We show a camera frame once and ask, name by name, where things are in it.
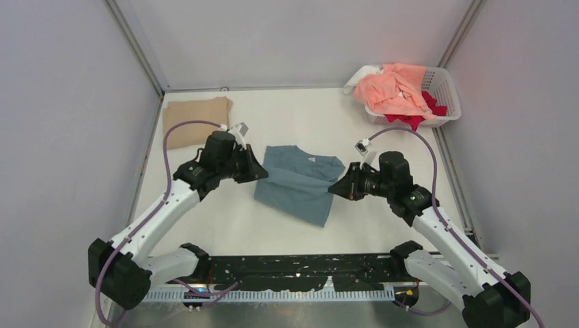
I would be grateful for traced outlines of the blue-grey polo t-shirt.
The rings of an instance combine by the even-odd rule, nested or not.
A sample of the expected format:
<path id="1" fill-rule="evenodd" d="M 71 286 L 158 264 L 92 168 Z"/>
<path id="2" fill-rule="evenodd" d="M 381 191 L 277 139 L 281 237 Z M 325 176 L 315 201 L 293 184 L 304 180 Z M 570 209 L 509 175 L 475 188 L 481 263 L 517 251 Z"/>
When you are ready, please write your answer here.
<path id="1" fill-rule="evenodd" d="M 333 195 L 328 188 L 345 170 L 335 156 L 309 154 L 298 146 L 267 146 L 254 199 L 311 225 L 324 227 Z"/>

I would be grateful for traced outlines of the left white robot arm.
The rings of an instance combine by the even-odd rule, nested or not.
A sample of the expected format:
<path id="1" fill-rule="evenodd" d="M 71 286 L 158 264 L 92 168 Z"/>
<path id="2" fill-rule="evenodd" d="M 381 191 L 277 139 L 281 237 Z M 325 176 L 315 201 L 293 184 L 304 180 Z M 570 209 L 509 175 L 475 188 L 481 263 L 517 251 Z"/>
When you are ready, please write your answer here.
<path id="1" fill-rule="evenodd" d="M 187 277 L 203 282 L 210 272 L 206 251 L 191 243 L 161 256 L 150 254 L 168 231 L 222 180 L 238 184 L 268 177 L 241 125 L 214 131 L 198 159 L 169 174 L 168 189 L 137 220 L 109 241 L 97 238 L 88 249 L 89 282 L 125 310 L 135 308 L 151 288 Z"/>

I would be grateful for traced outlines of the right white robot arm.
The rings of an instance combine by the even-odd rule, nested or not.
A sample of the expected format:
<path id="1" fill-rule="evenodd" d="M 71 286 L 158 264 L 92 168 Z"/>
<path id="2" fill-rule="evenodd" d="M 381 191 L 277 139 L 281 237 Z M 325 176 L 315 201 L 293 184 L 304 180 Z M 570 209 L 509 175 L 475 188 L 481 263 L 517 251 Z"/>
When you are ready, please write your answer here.
<path id="1" fill-rule="evenodd" d="M 414 241 L 391 250 L 390 272 L 398 280 L 411 276 L 425 282 L 462 314 L 468 327 L 518 327 L 528 321 L 531 284 L 508 273 L 484 254 L 447 216 L 432 192 L 414 183 L 400 152 L 384 152 L 379 168 L 353 162 L 329 193 L 358 201 L 383 197 L 392 212 L 424 236 L 443 260 Z"/>

